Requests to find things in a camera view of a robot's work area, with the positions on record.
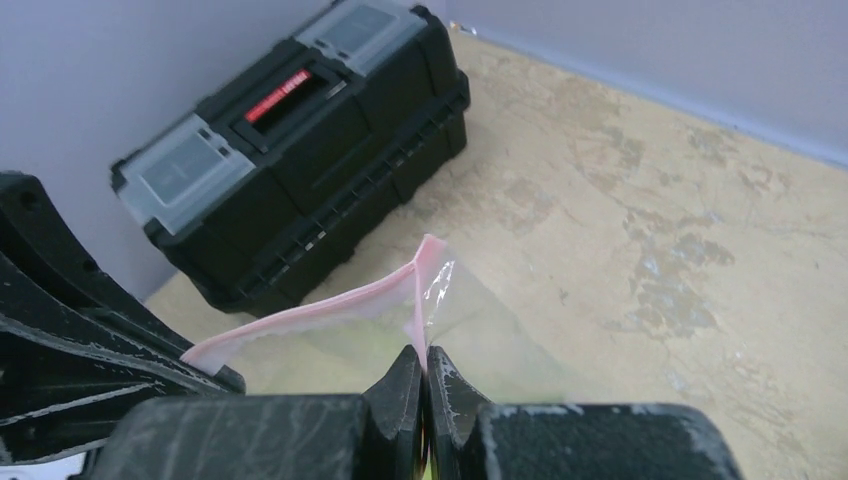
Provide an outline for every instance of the clear plastic bag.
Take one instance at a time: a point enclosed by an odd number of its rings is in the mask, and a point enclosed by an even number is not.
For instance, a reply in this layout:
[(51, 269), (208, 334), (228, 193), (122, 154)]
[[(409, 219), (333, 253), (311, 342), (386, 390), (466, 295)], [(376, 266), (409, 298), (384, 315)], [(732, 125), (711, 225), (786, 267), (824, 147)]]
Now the clear plastic bag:
[(427, 348), (441, 346), (497, 402), (574, 400), (587, 385), (430, 235), (380, 280), (210, 338), (182, 360), (210, 375), (227, 364), (249, 393), (362, 392), (407, 344), (425, 369)]

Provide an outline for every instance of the clear plastic compartment lid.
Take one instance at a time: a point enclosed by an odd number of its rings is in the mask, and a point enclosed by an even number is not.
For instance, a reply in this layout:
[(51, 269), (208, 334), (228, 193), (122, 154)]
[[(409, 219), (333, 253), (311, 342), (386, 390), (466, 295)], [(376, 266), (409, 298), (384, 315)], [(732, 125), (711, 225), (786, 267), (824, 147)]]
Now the clear plastic compartment lid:
[(120, 167), (118, 198), (139, 225), (155, 218), (176, 235), (254, 167), (191, 115)]
[(366, 76), (426, 26), (424, 19), (392, 0), (348, 0), (295, 39)]

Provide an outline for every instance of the stained floor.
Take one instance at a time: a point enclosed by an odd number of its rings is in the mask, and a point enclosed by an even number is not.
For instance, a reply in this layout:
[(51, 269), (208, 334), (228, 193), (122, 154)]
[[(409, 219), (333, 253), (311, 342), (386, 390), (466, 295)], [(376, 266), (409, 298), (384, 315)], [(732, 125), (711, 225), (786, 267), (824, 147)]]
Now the stained floor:
[[(848, 172), (453, 41), (467, 150), (311, 298), (385, 275), (433, 233), (599, 386), (573, 399), (695, 406), (747, 478), (848, 478)], [(245, 321), (183, 276), (149, 306), (193, 341)]]

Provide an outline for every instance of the black toolbox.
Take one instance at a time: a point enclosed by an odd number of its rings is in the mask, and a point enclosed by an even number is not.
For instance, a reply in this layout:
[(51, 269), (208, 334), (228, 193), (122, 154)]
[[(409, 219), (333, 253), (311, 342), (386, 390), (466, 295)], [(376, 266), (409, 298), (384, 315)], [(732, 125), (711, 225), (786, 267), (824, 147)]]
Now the black toolbox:
[(469, 102), (426, 8), (347, 0), (118, 161), (112, 188), (213, 307), (264, 316), (465, 147)]

